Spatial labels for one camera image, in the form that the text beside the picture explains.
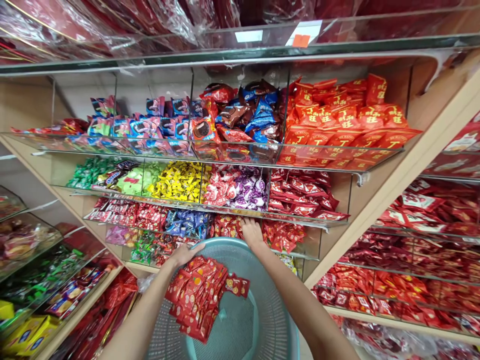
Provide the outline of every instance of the plastic bag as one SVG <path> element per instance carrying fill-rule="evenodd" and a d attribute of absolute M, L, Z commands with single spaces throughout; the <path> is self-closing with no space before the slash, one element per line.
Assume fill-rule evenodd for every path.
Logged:
<path fill-rule="evenodd" d="M 263 20 L 267 24 L 313 20 L 315 17 L 315 3 L 315 0 L 265 1 L 263 6 Z"/>
<path fill-rule="evenodd" d="M 137 279 L 136 284 L 138 285 L 138 292 L 144 294 L 156 276 L 157 274 L 151 274 L 149 277 Z"/>
<path fill-rule="evenodd" d="M 130 293 L 139 290 L 137 279 L 129 272 L 121 272 L 105 292 L 105 309 L 120 305 Z"/>
<path fill-rule="evenodd" d="M 239 28 L 240 11 L 235 0 L 213 0 L 220 27 Z"/>
<path fill-rule="evenodd" d="M 198 33 L 220 28 L 214 0 L 185 0 Z"/>

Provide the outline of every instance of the teal plastic basket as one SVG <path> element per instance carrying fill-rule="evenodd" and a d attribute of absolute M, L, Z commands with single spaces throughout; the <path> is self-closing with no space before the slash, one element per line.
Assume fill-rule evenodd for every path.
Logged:
<path fill-rule="evenodd" d="M 299 360 L 299 333 L 272 279 L 247 244 L 231 237 L 202 241 L 199 253 L 250 280 L 248 298 L 226 292 L 208 343 L 179 332 L 164 301 L 148 349 L 151 360 Z"/>

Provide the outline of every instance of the clear plastic wrapping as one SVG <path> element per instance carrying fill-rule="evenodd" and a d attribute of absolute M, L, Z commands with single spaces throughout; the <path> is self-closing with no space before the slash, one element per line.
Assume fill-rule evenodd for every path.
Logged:
<path fill-rule="evenodd" d="M 269 0 L 264 2 L 263 20 L 267 24 L 313 20 L 315 0 Z"/>
<path fill-rule="evenodd" d="M 426 334 L 347 318 L 340 328 L 352 344 L 363 347 L 377 360 L 480 359 L 480 352 L 472 345 Z"/>
<path fill-rule="evenodd" d="M 213 0 L 220 27 L 239 28 L 240 10 L 235 0 Z"/>
<path fill-rule="evenodd" d="M 136 284 L 138 286 L 138 292 L 140 294 L 145 293 L 156 276 L 157 274 L 151 274 L 146 278 L 137 279 Z"/>

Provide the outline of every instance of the red snack packet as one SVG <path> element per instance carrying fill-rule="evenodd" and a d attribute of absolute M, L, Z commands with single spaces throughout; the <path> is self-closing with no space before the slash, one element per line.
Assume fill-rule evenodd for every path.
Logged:
<path fill-rule="evenodd" d="M 383 77 L 368 74 L 368 85 L 366 89 L 366 105 L 383 104 L 385 101 L 385 92 L 387 91 L 387 80 Z"/>
<path fill-rule="evenodd" d="M 341 84 L 340 89 L 346 90 L 347 93 L 358 93 L 367 91 L 367 85 L 367 79 L 358 79 Z"/>
<path fill-rule="evenodd" d="M 338 111 L 338 122 L 342 129 L 354 130 L 362 128 L 357 120 L 357 109 L 354 106 L 346 106 Z"/>
<path fill-rule="evenodd" d="M 374 106 L 362 107 L 358 113 L 358 121 L 364 129 L 382 129 L 386 118 L 385 114 L 377 111 Z"/>
<path fill-rule="evenodd" d="M 298 83 L 296 85 L 295 103 L 301 105 L 311 105 L 314 86 L 307 83 Z"/>
<path fill-rule="evenodd" d="M 323 90 L 323 89 L 330 89 L 337 83 L 337 79 L 331 79 L 331 80 L 324 80 L 324 81 L 319 81 L 313 84 L 313 88 L 315 90 Z"/>
<path fill-rule="evenodd" d="M 220 144 L 221 141 L 217 134 L 215 123 L 210 116 L 204 117 L 203 119 L 193 118 L 191 122 L 193 138 L 195 140 L 214 141 Z"/>
<path fill-rule="evenodd" d="M 230 143 L 252 143 L 254 140 L 240 129 L 230 129 L 221 124 L 216 125 L 216 129 L 223 138 Z"/>
<path fill-rule="evenodd" d="M 250 280 L 244 279 L 242 277 L 240 277 L 239 279 L 241 284 L 240 295 L 246 299 L 249 296 Z"/>
<path fill-rule="evenodd" d="M 386 120 L 384 122 L 385 128 L 401 128 L 406 129 L 409 127 L 409 123 L 405 118 L 404 112 L 400 106 L 395 104 L 382 104 L 374 105 L 375 109 L 379 109 L 386 115 Z"/>
<path fill-rule="evenodd" d="M 330 138 L 327 145 L 347 147 L 361 134 L 361 130 L 339 130 Z"/>
<path fill-rule="evenodd" d="M 183 269 L 179 269 L 173 281 L 166 289 L 165 299 L 176 304 L 185 285 L 189 281 L 191 275 Z"/>
<path fill-rule="evenodd" d="M 342 91 L 337 93 L 335 96 L 327 97 L 324 102 L 325 105 L 329 105 L 331 107 L 331 111 L 335 113 L 337 110 L 348 105 L 348 100 L 349 96 L 347 95 L 347 92 Z"/>
<path fill-rule="evenodd" d="M 375 146 L 382 149 L 399 149 L 403 145 L 405 145 L 410 139 L 421 133 L 421 130 L 415 130 L 410 128 L 387 129 L 385 130 L 385 135 L 378 141 Z"/>
<path fill-rule="evenodd" d="M 285 136 L 285 144 L 305 145 L 314 131 L 314 127 L 293 125 Z"/>

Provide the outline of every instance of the wrapped candy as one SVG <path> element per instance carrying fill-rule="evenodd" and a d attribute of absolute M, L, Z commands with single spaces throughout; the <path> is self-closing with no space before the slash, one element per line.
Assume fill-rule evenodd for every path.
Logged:
<path fill-rule="evenodd" d="M 200 163 L 171 161 L 160 174 L 159 180 L 151 183 L 146 190 L 153 198 L 198 203 L 201 178 Z"/>
<path fill-rule="evenodd" d="M 257 167 L 214 164 L 203 203 L 264 211 L 267 207 L 265 184 L 265 176 Z"/>
<path fill-rule="evenodd" d="M 271 249 L 288 254 L 295 249 L 297 243 L 304 242 L 306 235 L 303 225 L 266 219 L 262 222 L 261 232 L 263 241 Z"/>
<path fill-rule="evenodd" d="M 105 242 L 114 245 L 125 245 L 132 248 L 138 239 L 138 231 L 125 226 L 113 226 L 106 232 Z"/>
<path fill-rule="evenodd" d="M 335 212 L 338 204 L 327 172 L 272 170 L 269 212 L 330 221 L 347 219 L 350 215 Z"/>

